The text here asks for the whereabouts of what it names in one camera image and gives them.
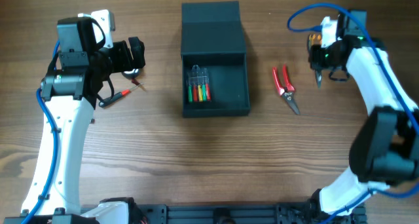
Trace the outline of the black tape roll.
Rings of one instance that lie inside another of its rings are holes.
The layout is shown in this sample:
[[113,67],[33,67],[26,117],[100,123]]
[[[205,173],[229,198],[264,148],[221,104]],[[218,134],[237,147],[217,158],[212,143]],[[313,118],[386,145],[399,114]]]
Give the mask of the black tape roll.
[[135,79],[140,74],[141,74],[141,70],[140,69],[133,69],[133,70],[130,70],[130,71],[123,71],[122,72],[122,76],[125,77],[125,78],[127,78],[127,79]]

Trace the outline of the orange black pliers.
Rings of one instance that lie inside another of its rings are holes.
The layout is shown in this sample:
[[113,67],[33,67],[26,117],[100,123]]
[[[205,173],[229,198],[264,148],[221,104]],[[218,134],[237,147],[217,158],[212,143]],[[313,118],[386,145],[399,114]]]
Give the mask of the orange black pliers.
[[319,63],[319,55],[321,50],[322,36],[319,33],[311,33],[307,38],[307,49],[308,49],[308,61],[310,63],[310,69],[314,71],[315,80],[317,87],[321,87],[321,68]]

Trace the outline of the black red handled screwdriver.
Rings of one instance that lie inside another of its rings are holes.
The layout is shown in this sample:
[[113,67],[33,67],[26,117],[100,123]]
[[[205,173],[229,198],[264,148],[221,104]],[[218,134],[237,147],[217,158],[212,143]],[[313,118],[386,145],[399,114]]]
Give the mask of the black red handled screwdriver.
[[132,80],[132,83],[134,84],[133,87],[128,88],[128,89],[123,90],[123,91],[120,91],[120,92],[117,92],[112,97],[108,97],[108,98],[104,99],[102,102],[99,103],[99,107],[100,108],[108,107],[111,104],[121,100],[123,97],[125,97],[128,94],[130,94],[131,92],[133,92],[135,89],[143,86],[143,83],[139,83],[135,79]]

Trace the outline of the red handled snips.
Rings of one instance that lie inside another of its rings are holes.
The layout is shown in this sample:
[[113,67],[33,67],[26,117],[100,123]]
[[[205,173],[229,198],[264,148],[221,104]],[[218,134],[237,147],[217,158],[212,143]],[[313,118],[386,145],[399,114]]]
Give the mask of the red handled snips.
[[295,102],[295,88],[290,81],[287,66],[284,64],[282,67],[282,77],[284,83],[281,83],[280,78],[278,77],[277,67],[272,68],[272,76],[278,95],[284,99],[296,115],[300,115],[301,112]]

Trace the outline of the clear case of screwdrivers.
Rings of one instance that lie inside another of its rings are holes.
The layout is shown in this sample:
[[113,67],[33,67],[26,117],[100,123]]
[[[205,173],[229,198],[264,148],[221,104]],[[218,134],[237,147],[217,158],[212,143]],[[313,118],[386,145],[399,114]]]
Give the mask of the clear case of screwdrivers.
[[194,64],[187,72],[186,87],[189,103],[211,101],[210,75],[206,68]]

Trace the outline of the dark green lidded box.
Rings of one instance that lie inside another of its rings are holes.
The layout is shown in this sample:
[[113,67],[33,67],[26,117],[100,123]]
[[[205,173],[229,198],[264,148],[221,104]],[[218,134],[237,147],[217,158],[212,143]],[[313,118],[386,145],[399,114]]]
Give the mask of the dark green lidded box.
[[[185,118],[246,116],[251,106],[247,50],[238,1],[181,6],[181,61]],[[208,76],[200,83],[209,100],[191,98],[192,68]]]

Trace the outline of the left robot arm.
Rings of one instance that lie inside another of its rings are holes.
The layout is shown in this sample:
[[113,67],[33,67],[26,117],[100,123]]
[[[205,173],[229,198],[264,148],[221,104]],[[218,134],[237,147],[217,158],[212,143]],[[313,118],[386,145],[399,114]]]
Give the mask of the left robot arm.
[[79,178],[88,127],[97,105],[117,98],[99,95],[113,73],[134,73],[145,66],[138,37],[114,42],[114,15],[108,10],[58,20],[58,40],[46,75],[36,91],[44,114],[35,173],[21,207],[21,223],[55,215],[79,215]]

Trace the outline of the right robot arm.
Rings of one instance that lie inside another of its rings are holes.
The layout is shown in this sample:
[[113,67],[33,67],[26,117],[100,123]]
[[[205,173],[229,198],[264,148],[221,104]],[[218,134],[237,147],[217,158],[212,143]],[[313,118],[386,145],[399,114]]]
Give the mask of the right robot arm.
[[342,10],[336,20],[326,16],[308,39],[310,67],[342,70],[354,79],[367,109],[367,120],[350,148],[349,167],[330,185],[318,190],[311,215],[322,223],[346,217],[368,198],[391,193],[390,187],[418,179],[418,105],[406,94],[390,67],[379,39],[369,36],[364,10]]

